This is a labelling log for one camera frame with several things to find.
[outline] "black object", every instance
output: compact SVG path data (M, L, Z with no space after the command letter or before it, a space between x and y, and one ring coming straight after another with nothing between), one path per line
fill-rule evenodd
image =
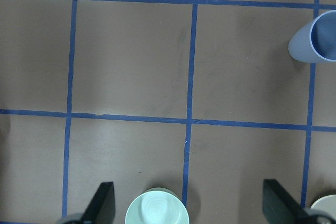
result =
M70 220L63 224L112 224L115 213L113 182L101 183L80 220Z
M303 209L275 179L265 179L263 213L270 224L336 224L323 211Z

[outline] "blue grid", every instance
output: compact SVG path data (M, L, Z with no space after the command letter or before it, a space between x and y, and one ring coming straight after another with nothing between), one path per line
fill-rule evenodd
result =
M129 116L129 115L111 115L111 114L95 115L95 114L89 114L89 113L73 113L72 112L72 103L71 103L72 102L72 80L73 80L73 75L74 75L74 63L73 62L75 58L75 36L76 36L76 17L77 17L78 1L80 0L72 0L72 9L71 9L67 112L62 113L62 112L52 112L52 111L0 109L0 114L51 116L51 117L66 119L65 143L64 143L64 177L63 177L63 192L62 192L62 216L67 215L69 141L70 141L71 119L72 118L185 124L186 125L186 138L185 138L185 149L184 149L183 188L182 188L182 202L184 205L187 204L189 155L190 155L190 144L191 144L191 134L192 134L193 124L306 131L306 146L305 146L305 153L304 153L305 159L304 159L304 165L303 165L302 192L301 192L301 205L303 207L306 205L311 133L314 131L336 132L336 127L313 126L312 125L316 64L310 65L309 99L308 99L308 112L307 112L307 124L306 125L193 119L192 118L192 111L193 111L192 105L193 105L194 57L195 57L196 28L197 28L197 10L198 10L198 5L238 5L238 6L256 6L256 7L274 7L274 8L286 7L286 8L313 9L313 12L314 12L313 16L317 17L320 9L336 9L336 5L320 4L319 0L314 0L313 4L260 2L260 1L234 1L234 0L90 0L90 1L192 4L193 5L192 20L191 20L192 25L191 25L191 38L190 38L190 58L189 58L189 69L188 69L187 117L186 119L182 119L182 118L158 118L158 117L150 117L150 116ZM1 222L0 221L0 224L28 224L28 223Z

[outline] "mint green cup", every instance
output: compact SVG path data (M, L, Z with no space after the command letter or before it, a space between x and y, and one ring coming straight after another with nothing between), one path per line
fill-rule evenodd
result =
M132 202L125 224L189 224L189 215L175 193L157 187Z

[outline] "vertical blue line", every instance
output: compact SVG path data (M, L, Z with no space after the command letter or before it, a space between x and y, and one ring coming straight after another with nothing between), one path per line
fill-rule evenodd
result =
M75 59L75 37L76 37L77 0L72 0L71 5L71 28L70 28L70 50L69 50L69 72L68 72L68 97L67 97L67 119L64 137L64 161L63 161L63 190L62 190L62 217L67 215L68 209L68 176L69 176L69 146L72 113L72 81L74 75Z
M194 84L194 64L195 64L195 45L197 29L197 11L198 0L193 0L191 35L190 35L190 52L189 52L189 69L188 69L188 97L187 97L187 124L184 144L184 162L183 162L183 186L182 186L182 203L187 205L188 178L189 178L189 155L192 131L193 116L193 84Z
M320 0L314 0L314 18L316 18L319 15L319 4ZM311 132L313 124L313 109L314 109L315 75L316 75L316 64L312 63L310 64L307 131L306 131L306 145L304 149L305 159L303 162L303 176L302 176L302 190L301 190L302 207L306 207L306 200L307 200L310 145L311 145Z

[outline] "floor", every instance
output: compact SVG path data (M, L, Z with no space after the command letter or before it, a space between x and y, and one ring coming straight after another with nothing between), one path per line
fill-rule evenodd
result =
M336 0L0 0L0 224L55 223L114 181L192 224L266 223L264 178L336 189L335 65L291 36Z

